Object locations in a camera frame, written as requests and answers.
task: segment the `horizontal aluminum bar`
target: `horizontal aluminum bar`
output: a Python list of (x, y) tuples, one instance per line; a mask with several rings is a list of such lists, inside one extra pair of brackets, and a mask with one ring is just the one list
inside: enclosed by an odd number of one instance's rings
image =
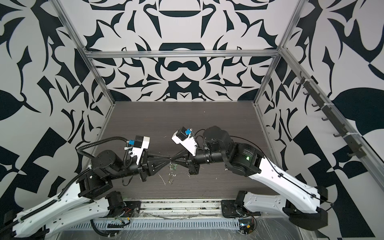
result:
[(85, 54), (88, 58), (244, 57), (276, 56), (277, 50), (86, 51)]

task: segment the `patterned wall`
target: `patterned wall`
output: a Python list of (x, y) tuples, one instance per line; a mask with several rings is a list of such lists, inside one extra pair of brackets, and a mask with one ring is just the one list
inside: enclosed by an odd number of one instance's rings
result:
[(383, 159), (384, 1), (310, 0), (289, 51)]
[[(312, 186), (328, 189), (334, 207), (319, 239), (382, 239), (384, 192), (352, 153), (299, 79), (281, 59), (259, 102), (278, 160), (286, 172)], [(321, 208), (328, 209), (328, 203)]]
[(93, 51), (277, 48), (298, 0), (63, 0)]
[(108, 58), (95, 65), (116, 101), (253, 100), (272, 57)]
[(81, 171), (110, 104), (47, 0), (0, 4), (0, 219)]

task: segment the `black and white wallpaper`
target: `black and white wallpaper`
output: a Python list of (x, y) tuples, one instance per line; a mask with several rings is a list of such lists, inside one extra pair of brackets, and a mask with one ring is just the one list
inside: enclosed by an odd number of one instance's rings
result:
[(384, 1), (310, 0), (287, 45), (384, 159)]
[(91, 51), (276, 49), (298, 0), (63, 0)]
[[(259, 101), (273, 149), (283, 170), (312, 186), (329, 191), (334, 207), (328, 226), (316, 231), (318, 239), (382, 239), (384, 192), (359, 159), (349, 157), (348, 145), (324, 113), (313, 107), (299, 79), (281, 59)], [(323, 209), (330, 205), (323, 203)]]
[(272, 57), (103, 58), (116, 101), (254, 100)]
[(47, 0), (0, 1), (0, 219), (81, 171), (110, 107)]

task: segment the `wood grain surface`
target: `wood grain surface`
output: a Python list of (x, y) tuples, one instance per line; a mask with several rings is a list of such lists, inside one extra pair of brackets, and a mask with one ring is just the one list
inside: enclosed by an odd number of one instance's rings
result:
[[(269, 155), (255, 110), (249, 101), (117, 102), (102, 138), (122, 136), (134, 139), (135, 135), (147, 136), (151, 138), (150, 153), (172, 156), (183, 149), (171, 139), (180, 127), (192, 128), (196, 132), (214, 125), (230, 135), (254, 142)], [(106, 149), (113, 150), (120, 158), (124, 155), (122, 141), (102, 144), (97, 153)], [(169, 173), (170, 165), (148, 177), (146, 182), (141, 182), (137, 175), (127, 187), (121, 184), (120, 179), (114, 180), (112, 190), (120, 191), (123, 198), (138, 199), (236, 197), (240, 190), (255, 194), (276, 194), (262, 183), (225, 170), (224, 163), (201, 165), (198, 175), (189, 175), (186, 168), (177, 165), (173, 184), (168, 182)]]

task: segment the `robotic arm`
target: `robotic arm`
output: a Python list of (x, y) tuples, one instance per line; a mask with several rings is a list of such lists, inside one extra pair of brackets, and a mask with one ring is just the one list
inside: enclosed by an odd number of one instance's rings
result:
[[(233, 173), (262, 182), (281, 194), (269, 196), (240, 191), (235, 201), (240, 216), (255, 212), (279, 213), (307, 230), (328, 224), (328, 213), (319, 207), (327, 200), (326, 188), (310, 187), (298, 181), (271, 163), (262, 151), (234, 142), (228, 132), (217, 126), (205, 130), (202, 137), (203, 146), (199, 147), (192, 130), (180, 128), (172, 140), (186, 150), (173, 157), (150, 154), (147, 151), (150, 138), (143, 136), (136, 136), (134, 141), (112, 137), (82, 146), (78, 152), (91, 158), (91, 166), (72, 179), (62, 192), (40, 205), (17, 215), (8, 212), (0, 237), (48, 237), (86, 220), (119, 216), (125, 207), (119, 192), (113, 191), (97, 201), (93, 199), (110, 190), (113, 179), (140, 175), (144, 182), (169, 162), (188, 168), (191, 175), (199, 173), (201, 164), (224, 162)], [(126, 143), (123, 160), (111, 150), (102, 151), (96, 157), (83, 151), (110, 140)]]

